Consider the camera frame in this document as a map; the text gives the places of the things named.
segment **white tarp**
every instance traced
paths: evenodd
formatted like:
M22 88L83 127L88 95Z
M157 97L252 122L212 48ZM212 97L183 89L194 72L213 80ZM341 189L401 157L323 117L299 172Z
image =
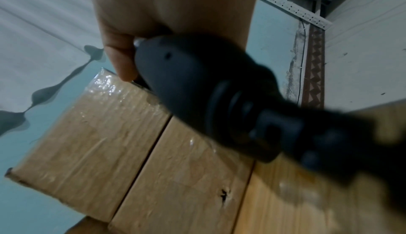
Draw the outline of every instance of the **white tarp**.
M102 48L91 0L0 0L0 110L24 112L31 95Z

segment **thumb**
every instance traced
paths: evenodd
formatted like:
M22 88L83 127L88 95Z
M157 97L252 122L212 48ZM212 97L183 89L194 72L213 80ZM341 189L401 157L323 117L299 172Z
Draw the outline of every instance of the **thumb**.
M135 80L138 72L134 62L134 36L105 28L101 28L101 35L104 50L120 79L126 82Z

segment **hand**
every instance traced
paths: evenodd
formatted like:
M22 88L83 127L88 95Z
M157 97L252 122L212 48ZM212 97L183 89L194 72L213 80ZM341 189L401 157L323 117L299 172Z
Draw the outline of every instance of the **hand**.
M138 76L134 39L211 33L245 48L255 1L93 0L93 4L107 56L119 77L132 81Z

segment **patterned tile border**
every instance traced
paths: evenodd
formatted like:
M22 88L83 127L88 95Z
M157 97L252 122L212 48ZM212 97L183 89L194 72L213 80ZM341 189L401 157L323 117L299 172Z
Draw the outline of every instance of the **patterned tile border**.
M310 25L302 107L324 108L324 30Z

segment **white wall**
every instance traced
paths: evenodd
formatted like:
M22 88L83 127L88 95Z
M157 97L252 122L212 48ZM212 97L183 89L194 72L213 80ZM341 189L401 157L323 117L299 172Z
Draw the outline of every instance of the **white wall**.
M406 98L406 0L346 0L327 19L325 106Z

